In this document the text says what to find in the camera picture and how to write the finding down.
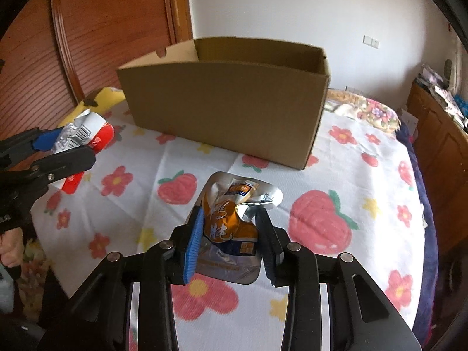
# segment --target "wooden door frame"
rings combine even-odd
[[[164,0],[171,44],[193,39],[189,0]]]

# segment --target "red and white package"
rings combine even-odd
[[[88,145],[99,153],[114,137],[114,128],[106,119],[89,109],[77,116],[73,123],[65,125],[55,141],[52,153]],[[73,194],[83,178],[84,172],[52,183],[52,186],[62,189],[67,194]]]

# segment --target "floral blanket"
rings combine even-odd
[[[133,124],[126,102],[107,115],[114,141],[97,155],[73,195],[51,190],[32,216],[57,279],[72,295],[109,252],[148,250],[182,224],[216,171],[278,186],[272,222],[313,252],[352,253],[407,324],[415,320],[424,252],[423,210],[406,148],[394,136],[324,112],[305,170],[177,138]],[[322,287],[324,349],[329,344]],[[173,287],[179,346],[190,350],[278,349],[287,289],[262,271],[252,285],[195,275]],[[138,288],[132,305],[137,339]]]

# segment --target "metal screw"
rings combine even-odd
[[[340,255],[340,259],[342,259],[344,262],[352,262],[354,257],[350,253],[345,252]]]
[[[118,252],[111,252],[107,255],[107,261],[116,262],[120,259],[120,253]]]
[[[300,250],[300,244],[292,241],[287,245],[288,249],[292,252],[297,252]]]
[[[159,246],[163,250],[170,250],[174,246],[174,242],[172,240],[163,240],[161,243],[159,243]]]

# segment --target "barcode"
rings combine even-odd
[[[84,145],[90,137],[91,131],[83,125],[72,137],[70,137],[67,147],[72,149]]]

